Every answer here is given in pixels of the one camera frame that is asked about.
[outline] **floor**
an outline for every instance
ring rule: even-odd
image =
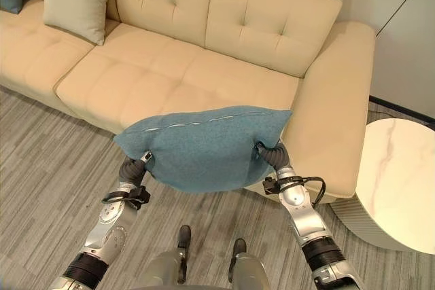
[[[0,101],[0,289],[47,289],[80,250],[124,156],[109,132],[4,88]],[[369,121],[403,117],[374,104],[369,109]],[[272,289],[315,289],[276,202],[247,190],[183,194],[154,181],[147,190],[152,199],[98,289],[132,287],[151,258],[174,245],[184,223],[193,232],[189,284],[230,287],[232,243],[243,236],[264,262]],[[435,289],[435,256],[371,246],[327,204],[319,212],[367,289]]]

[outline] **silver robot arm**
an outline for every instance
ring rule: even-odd
[[[106,195],[99,220],[84,246],[50,290],[94,290],[108,267],[124,249],[137,211],[150,199],[141,186],[145,163],[152,157],[146,152],[140,160],[127,158],[120,168],[120,185]]]
[[[260,156],[277,173],[277,180],[266,178],[263,183],[264,190],[267,194],[279,194],[279,200],[290,214],[295,238],[307,259],[317,289],[364,290],[362,280],[345,259],[328,227],[315,210],[325,192],[323,179],[297,176],[281,141],[273,149],[266,148],[262,143],[258,143],[256,147]],[[304,186],[310,180],[323,183],[314,204],[311,204],[308,190]]]

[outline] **black cable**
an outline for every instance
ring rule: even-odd
[[[326,182],[321,177],[307,177],[307,178],[304,178],[304,180],[306,180],[305,183],[308,183],[309,181],[320,181],[321,182],[321,188],[319,190],[319,193],[318,193],[316,199],[313,202],[313,208],[317,208],[317,205],[320,203],[321,199],[325,195]]]
[[[278,184],[279,185],[284,185],[286,183],[291,183],[290,185],[287,185],[283,188],[281,188],[279,190],[280,193],[286,191],[289,188],[292,187],[296,187],[296,186],[305,186],[306,183],[310,182],[310,181],[320,181],[321,182],[321,187],[319,190],[319,193],[316,197],[316,199],[314,200],[313,203],[311,203],[313,205],[313,208],[317,208],[317,205],[320,203],[321,199],[324,197],[325,195],[325,191],[326,191],[326,182],[321,178],[321,177],[299,177],[299,176],[294,176],[294,177],[290,177],[290,178],[284,178],[281,180],[278,180]]]

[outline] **sofa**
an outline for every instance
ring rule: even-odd
[[[97,46],[46,26],[44,0],[0,12],[0,84],[118,134],[145,117],[233,105],[291,109],[296,172],[354,195],[375,34],[341,0],[107,0]],[[310,185],[315,192],[317,186]],[[248,189],[264,195],[261,182]]]

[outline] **round side table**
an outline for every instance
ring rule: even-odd
[[[435,254],[435,132],[402,119],[367,125],[355,196],[331,207],[370,244]]]

